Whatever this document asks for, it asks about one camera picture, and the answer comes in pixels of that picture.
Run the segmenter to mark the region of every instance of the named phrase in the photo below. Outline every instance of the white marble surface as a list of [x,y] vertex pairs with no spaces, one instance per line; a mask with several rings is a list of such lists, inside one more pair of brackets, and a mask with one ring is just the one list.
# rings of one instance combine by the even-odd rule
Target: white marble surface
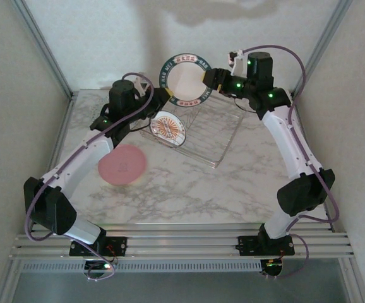
[[[82,140],[106,90],[79,92],[61,158]],[[264,222],[278,209],[276,195],[288,183],[279,150],[256,115],[247,114],[222,163],[213,169],[139,132],[123,140],[148,159],[133,185],[112,186],[95,167],[71,198],[80,215],[94,223]],[[313,215],[325,218],[322,206]]]

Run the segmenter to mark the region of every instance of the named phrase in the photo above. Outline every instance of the glass panel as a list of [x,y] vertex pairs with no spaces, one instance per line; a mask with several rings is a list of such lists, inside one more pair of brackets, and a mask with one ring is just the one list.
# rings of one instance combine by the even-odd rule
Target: glass panel
[[[285,260],[284,272],[302,265]],[[336,259],[313,259],[289,278],[259,273],[119,273],[89,282],[81,273],[23,273],[14,303],[349,302]]]

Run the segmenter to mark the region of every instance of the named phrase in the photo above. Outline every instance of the white wall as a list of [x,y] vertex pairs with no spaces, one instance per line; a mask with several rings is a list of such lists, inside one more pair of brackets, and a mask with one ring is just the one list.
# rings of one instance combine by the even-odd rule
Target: white wall
[[23,23],[0,0],[0,277],[23,224],[23,183],[47,167],[65,108]]
[[[193,52],[227,68],[230,51],[280,44],[305,61],[339,0],[26,0],[73,90],[109,86],[130,71],[157,83],[171,56]],[[271,50],[276,84],[296,61]]]
[[365,281],[365,1],[353,2],[301,101],[311,146],[337,176],[341,223]]

